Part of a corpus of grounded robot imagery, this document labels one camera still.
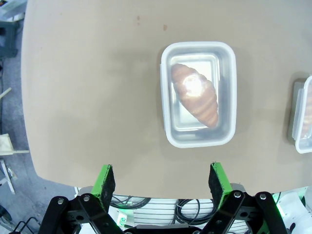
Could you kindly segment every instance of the floor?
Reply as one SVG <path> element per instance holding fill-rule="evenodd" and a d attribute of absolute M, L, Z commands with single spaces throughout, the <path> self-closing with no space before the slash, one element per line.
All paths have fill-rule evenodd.
<path fill-rule="evenodd" d="M 2 99 L 1 132 L 2 134 L 9 134 L 15 150 L 29 149 L 21 99 L 20 53 L 22 25 L 23 22 L 21 21 L 21 27 L 16 37 L 18 55 L 15 58 L 4 59 L 1 78 L 1 90 L 12 88 L 12 91 Z M 2 156 L 2 158 L 16 174 L 17 178 L 12 180 L 16 191 L 15 195 L 11 194 L 7 183 L 0 187 L 0 205 L 11 214 L 15 223 L 27 220 L 31 216 L 42 221 L 45 210 L 54 196 L 63 195 L 69 199 L 74 198 L 75 190 L 73 187 L 38 177 L 30 154 Z M 30 226 L 34 230 L 38 228 L 36 223 Z"/>
<path fill-rule="evenodd" d="M 0 226 L 0 234 L 9 234 L 9 231 Z"/>

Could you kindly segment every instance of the beige table surface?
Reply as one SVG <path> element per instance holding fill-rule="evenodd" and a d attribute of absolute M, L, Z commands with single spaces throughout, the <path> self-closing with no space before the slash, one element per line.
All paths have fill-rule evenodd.
<path fill-rule="evenodd" d="M 39 176 L 116 194 L 207 198 L 220 161 L 247 192 L 312 184 L 286 140 L 292 87 L 312 73 L 310 0 L 29 0 L 22 45 L 27 136 Z M 223 146 L 179 149 L 163 129 L 159 63 L 179 41 L 222 41 L 237 63 L 237 122 Z"/>

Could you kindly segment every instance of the black cable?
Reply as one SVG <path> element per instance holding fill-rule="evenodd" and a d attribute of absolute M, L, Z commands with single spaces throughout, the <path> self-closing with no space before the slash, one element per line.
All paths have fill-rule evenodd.
<path fill-rule="evenodd" d="M 178 202 L 175 206 L 175 214 L 174 214 L 174 218 L 173 218 L 171 224 L 175 224 L 175 222 L 178 221 L 179 223 L 187 223 L 190 225 L 191 224 L 192 225 L 201 225 L 201 224 L 207 223 L 216 211 L 215 205 L 213 203 L 213 210 L 211 211 L 211 213 L 209 213 L 208 215 L 206 215 L 202 218 L 197 218 L 199 215 L 199 211 L 200 211 L 200 203 L 199 203 L 199 200 L 196 199 L 196 201 L 198 203 L 197 213 L 196 213 L 194 218 L 188 218 L 188 217 L 184 216 L 181 211 L 182 211 L 183 206 L 190 201 L 192 201 L 192 199 L 179 199 L 178 200 Z"/>
<path fill-rule="evenodd" d="M 151 198 L 150 197 L 146 197 L 144 198 L 142 201 L 140 201 L 137 204 L 134 205 L 128 205 L 129 200 L 132 198 L 133 196 L 128 196 L 128 198 L 124 201 L 121 201 L 120 199 L 118 199 L 117 197 L 113 196 L 113 198 L 115 198 L 117 200 L 117 202 L 115 201 L 111 201 L 111 206 L 118 208 L 118 209 L 125 209 L 125 210 L 134 210 L 134 209 L 140 209 L 143 206 L 145 206 L 147 203 L 150 202 Z"/>
<path fill-rule="evenodd" d="M 281 193 L 282 193 L 282 192 L 279 192 L 279 194 L 278 194 L 278 197 L 277 197 L 277 200 L 276 200 L 276 205 L 277 205 L 279 199 L 281 198 Z"/>
<path fill-rule="evenodd" d="M 115 198 L 117 201 L 119 201 L 120 203 L 122 203 L 122 204 L 124 204 L 124 205 L 127 205 L 127 203 L 128 203 L 128 201 L 132 198 L 132 196 L 128 196 L 128 198 L 127 199 L 125 199 L 125 200 L 120 200 L 118 197 L 116 197 L 116 196 L 114 196 L 113 195 L 113 198 Z"/>

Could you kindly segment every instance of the clear plastic container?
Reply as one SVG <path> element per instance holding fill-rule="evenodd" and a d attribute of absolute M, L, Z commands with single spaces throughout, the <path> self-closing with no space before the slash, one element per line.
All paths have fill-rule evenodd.
<path fill-rule="evenodd" d="M 292 129 L 292 137 L 295 140 L 296 150 L 301 154 L 312 152 L 311 80 L 312 76 L 310 76 L 305 82 L 295 82 L 293 86 L 290 130 Z"/>
<path fill-rule="evenodd" d="M 222 42 L 179 42 L 162 54 L 161 92 L 168 140 L 178 148 L 223 145 L 236 125 L 236 61 Z"/>
<path fill-rule="evenodd" d="M 20 19 L 15 17 L 26 11 L 27 0 L 6 0 L 0 1 L 0 20 L 10 21 L 10 18 L 14 17 L 14 20 Z"/>

